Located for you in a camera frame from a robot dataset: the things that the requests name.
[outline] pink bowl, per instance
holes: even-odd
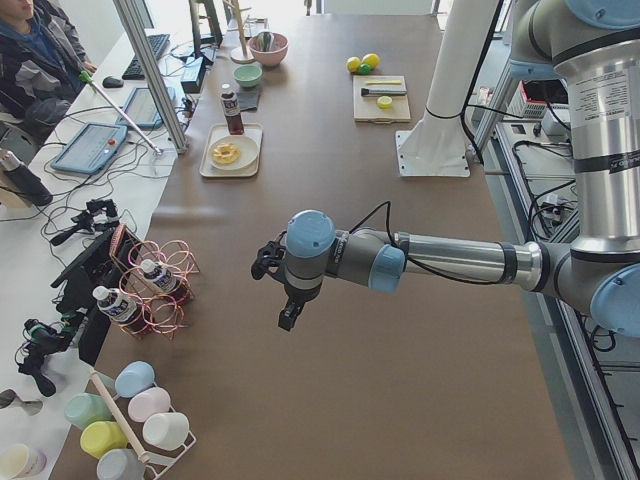
[[[265,67],[275,67],[278,65],[282,60],[284,60],[284,57],[287,55],[287,50],[289,49],[289,41],[287,40],[287,37],[280,35],[279,33],[274,33],[273,36],[275,37],[273,41],[275,49],[270,52],[260,52],[255,49],[256,37],[251,38],[247,42],[253,58]]]

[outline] bottle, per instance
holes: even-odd
[[[142,268],[142,276],[148,283],[173,298],[177,304],[184,303],[191,297],[191,293],[182,279],[174,275],[166,264],[145,258],[140,264],[140,268]]]
[[[40,178],[22,163],[13,152],[0,149],[0,170],[16,186],[17,195],[34,205],[49,205],[53,195],[47,190]]]
[[[151,314],[131,295],[119,288],[97,286],[93,289],[93,298],[102,313],[129,333],[149,333]]]
[[[220,94],[222,102],[222,110],[224,117],[227,119],[227,127],[229,127],[230,135],[242,135],[244,133],[244,124],[240,115],[240,104],[238,96],[233,91],[231,85],[225,83],[222,85],[222,93]]]

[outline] wooden tray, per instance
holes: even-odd
[[[258,146],[258,153],[255,160],[244,168],[233,170],[228,169],[228,167],[225,169],[216,168],[209,158],[209,147],[227,135],[229,135],[229,130],[227,129],[226,123],[216,123],[211,127],[202,155],[202,161],[200,162],[200,175],[207,178],[238,178],[252,177],[258,173],[258,167],[260,166],[260,147],[262,145],[262,125],[259,123],[245,123],[244,135],[239,135],[240,137],[247,137],[253,140]]]
[[[400,80],[400,85],[367,85],[367,81],[375,80]],[[378,97],[363,97],[360,95],[362,88],[384,88],[385,90],[406,90],[407,86],[403,75],[354,75],[353,76],[353,118],[356,122],[394,123],[409,122],[409,99],[407,95],[392,97],[391,108],[382,110],[378,108]]]

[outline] computer mouse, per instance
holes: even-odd
[[[102,86],[104,88],[120,88],[124,85],[124,80],[118,77],[105,77],[102,80]]]

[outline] person's hand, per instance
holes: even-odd
[[[87,70],[89,73],[96,73],[96,70],[98,69],[98,67],[90,62],[82,62],[82,65],[84,65],[85,70]]]

